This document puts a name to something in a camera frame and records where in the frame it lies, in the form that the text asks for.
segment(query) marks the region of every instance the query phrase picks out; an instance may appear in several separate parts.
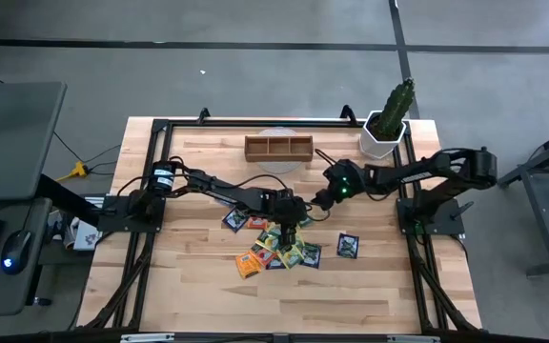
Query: yellow cable connector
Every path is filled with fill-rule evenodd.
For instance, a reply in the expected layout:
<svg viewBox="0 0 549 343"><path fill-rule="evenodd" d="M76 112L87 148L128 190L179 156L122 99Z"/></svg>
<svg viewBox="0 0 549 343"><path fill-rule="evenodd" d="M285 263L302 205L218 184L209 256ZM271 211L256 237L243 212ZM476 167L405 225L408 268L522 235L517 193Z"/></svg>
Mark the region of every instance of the yellow cable connector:
<svg viewBox="0 0 549 343"><path fill-rule="evenodd" d="M88 176L88 168L84 165L84 163L82 163L82 161L77 161L75 162L75 168L73 168L68 175L57 178L56 182L67 180L72 177L86 177L86 176Z"/></svg>

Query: white plant pot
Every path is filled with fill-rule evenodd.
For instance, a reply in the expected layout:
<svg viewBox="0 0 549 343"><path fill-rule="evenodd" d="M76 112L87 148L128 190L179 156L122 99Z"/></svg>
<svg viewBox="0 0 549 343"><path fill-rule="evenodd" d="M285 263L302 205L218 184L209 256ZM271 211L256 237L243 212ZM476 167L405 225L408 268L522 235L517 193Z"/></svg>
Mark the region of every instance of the white plant pot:
<svg viewBox="0 0 549 343"><path fill-rule="evenodd" d="M401 138L406 132L406 123L402 120L401 131L399 132L399 137L397 140L388 142L380 142L376 140L368 131L368 123L370 123L370 121L380 113L381 111L370 112L368 120L366 120L365 124L363 124L363 128L361 128L361 136L359 137L359 149L363 152L363 154L372 159L383 158L388 155L391 151L393 151L397 144L399 144Z"/></svg>

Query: wooden table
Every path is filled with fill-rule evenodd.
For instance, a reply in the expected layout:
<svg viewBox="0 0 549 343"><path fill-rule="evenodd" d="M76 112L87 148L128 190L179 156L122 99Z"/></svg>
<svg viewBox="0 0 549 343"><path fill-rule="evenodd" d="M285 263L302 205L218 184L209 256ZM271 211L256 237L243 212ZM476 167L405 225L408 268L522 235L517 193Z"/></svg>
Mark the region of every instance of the wooden table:
<svg viewBox="0 0 549 343"><path fill-rule="evenodd" d="M152 120L129 118L112 193L142 174ZM417 158L439 150L434 121L412 120L410 127ZM171 152L181 155L190 168L237 183L264 172L257 164L245 162L243 155L244 136L262 130L177 128ZM368 162L358 149L358 129L294 130L311 134L315 148L334 159L350 158L359 165ZM403 147L401 154L405 157ZM370 163L393 166L393 158ZM311 199L326 186L322 173L327 167L315 155L312 162L281 178L295 193ZM182 181L175 180L175 186ZM438 182L427 180L423 187ZM280 188L270 178L256 179L248 186ZM163 230L152 256L141 331L419 333L408 248L397 228L396 198L397 192L375 203L365 194L358 195L335 205L327 221L303 230L307 242L323 247L318 270L297 266L290 271L263 271L246 280L240 278L234 257L252 246L258 231L243 229L234 234L224 227L221 219L229 209L209 196L188 194L167 200ZM357 260L336 256L340 232L360 237ZM115 233L98 246L78 325L93 319L118 287L128 240L128 234ZM449 237L433 240L442 287L468 320L479 326L463 250ZM426 293L436 325L433 297ZM134 299L134 290L130 296ZM132 304L129 301L127 318Z"/></svg>

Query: concrete floor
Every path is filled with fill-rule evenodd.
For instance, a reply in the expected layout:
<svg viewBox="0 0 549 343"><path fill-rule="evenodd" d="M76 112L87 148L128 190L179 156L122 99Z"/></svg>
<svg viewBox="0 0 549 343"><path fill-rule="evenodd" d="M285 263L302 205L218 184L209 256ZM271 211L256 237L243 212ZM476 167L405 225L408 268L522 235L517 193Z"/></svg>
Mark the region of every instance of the concrete floor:
<svg viewBox="0 0 549 343"><path fill-rule="evenodd" d="M407 44L549 46L549 0L398 0ZM387 0L0 0L0 37L202 42L394 44ZM499 174L549 138L549 54L410 53L421 118L444 147L487 146ZM381 109L400 81L396 52L307 50L106 50L0 48L6 82L69 85L58 133L80 156L119 143L132 115L336 117ZM116 158L116 152L103 162ZM73 157L52 143L46 173ZM72 181L106 192L111 180ZM463 215L484 328L549 338L549 276L524 271L547 260L521 185L467 192ZM0 318L0 334L64 330L86 268L52 271L60 306Z"/></svg>

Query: cactus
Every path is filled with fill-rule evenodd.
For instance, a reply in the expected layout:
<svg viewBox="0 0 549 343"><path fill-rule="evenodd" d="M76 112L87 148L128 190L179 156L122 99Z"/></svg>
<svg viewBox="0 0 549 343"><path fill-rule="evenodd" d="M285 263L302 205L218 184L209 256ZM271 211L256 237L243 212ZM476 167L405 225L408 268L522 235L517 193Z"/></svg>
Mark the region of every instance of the cactus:
<svg viewBox="0 0 549 343"><path fill-rule="evenodd" d="M381 142L395 141L399 137L401 119L415 98L415 81L407 78L391 91L382 113L368 124L372 136Z"/></svg>

